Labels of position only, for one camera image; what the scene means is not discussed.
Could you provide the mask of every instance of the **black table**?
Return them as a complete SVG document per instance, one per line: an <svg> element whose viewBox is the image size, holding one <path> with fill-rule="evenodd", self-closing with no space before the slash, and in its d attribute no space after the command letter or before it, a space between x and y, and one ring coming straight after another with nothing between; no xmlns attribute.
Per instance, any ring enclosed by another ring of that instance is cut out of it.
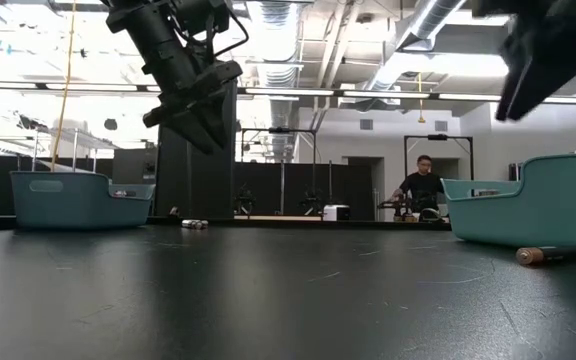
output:
<svg viewBox="0 0 576 360"><path fill-rule="evenodd" d="M0 360L576 359L576 264L450 232L0 231Z"/></svg>

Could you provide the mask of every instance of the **black pillar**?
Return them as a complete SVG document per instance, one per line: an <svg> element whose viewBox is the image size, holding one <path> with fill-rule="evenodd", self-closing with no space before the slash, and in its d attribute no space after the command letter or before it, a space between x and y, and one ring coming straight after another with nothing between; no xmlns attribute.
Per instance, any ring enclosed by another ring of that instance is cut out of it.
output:
<svg viewBox="0 0 576 360"><path fill-rule="evenodd" d="M155 214L167 216L177 207L184 218L228 219L233 217L233 170L237 83L226 85L223 119L228 135L224 149L204 155L173 131L159 127L159 158Z"/></svg>

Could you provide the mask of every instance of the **man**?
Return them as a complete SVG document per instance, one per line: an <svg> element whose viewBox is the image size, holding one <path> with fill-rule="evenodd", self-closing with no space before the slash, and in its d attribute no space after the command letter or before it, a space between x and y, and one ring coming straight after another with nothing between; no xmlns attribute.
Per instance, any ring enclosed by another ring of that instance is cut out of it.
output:
<svg viewBox="0 0 576 360"><path fill-rule="evenodd" d="M412 193L413 212L421 212L421 210L428 208L439 210L437 193L443 193L444 187L441 185L439 176L430 172L431 167L432 159L430 156L421 155L417 159L417 172L406 177L389 201L395 201L397 197L410 191Z"/></svg>

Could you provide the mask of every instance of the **yellow cable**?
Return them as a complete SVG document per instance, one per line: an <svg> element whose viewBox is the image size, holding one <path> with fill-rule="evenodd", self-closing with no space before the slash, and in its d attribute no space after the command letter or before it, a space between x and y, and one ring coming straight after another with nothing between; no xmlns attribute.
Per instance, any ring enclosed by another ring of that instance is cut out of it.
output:
<svg viewBox="0 0 576 360"><path fill-rule="evenodd" d="M59 115L59 126L57 127L57 137L55 146L52 149L52 162L50 171L55 171L55 162L57 161L57 151L59 149L59 139L61 138L61 129L64 125L64 113L66 112L66 99L68 98L68 87L70 86L70 65L72 61L72 42L75 38L75 13L77 12L77 1L72 2L72 18L70 20L70 40L68 44L68 68L66 70L66 85L64 86L64 98L61 102L61 114Z"/></svg>
<svg viewBox="0 0 576 360"><path fill-rule="evenodd" d="M421 73L417 77L419 82L419 92L421 92ZM424 119L424 101L419 99L419 120L420 123L425 123L426 120Z"/></svg>

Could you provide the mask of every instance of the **air duct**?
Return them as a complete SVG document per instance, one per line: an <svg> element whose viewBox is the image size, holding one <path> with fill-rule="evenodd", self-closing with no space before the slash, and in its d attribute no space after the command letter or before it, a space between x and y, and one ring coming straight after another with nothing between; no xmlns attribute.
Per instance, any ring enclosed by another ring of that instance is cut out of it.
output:
<svg viewBox="0 0 576 360"><path fill-rule="evenodd" d="M257 67L259 86L295 87L297 83L296 66L290 65L297 54L299 36L299 18L303 3L290 2L248 2L250 19L257 28L257 54L268 64ZM269 127L294 128L296 116L292 111L292 102L285 100L270 101ZM269 136L269 151L272 157L280 159L291 156L294 137Z"/></svg>
<svg viewBox="0 0 576 360"><path fill-rule="evenodd" d="M398 51L404 48L412 48L413 51L432 50L435 35L446 24L448 15L459 10L465 2L466 0L419 0L415 6L415 12L397 24L395 36L386 45L386 52L392 55L366 83L364 90L386 91L390 89L397 78L409 70L406 65L411 61L410 55Z"/></svg>

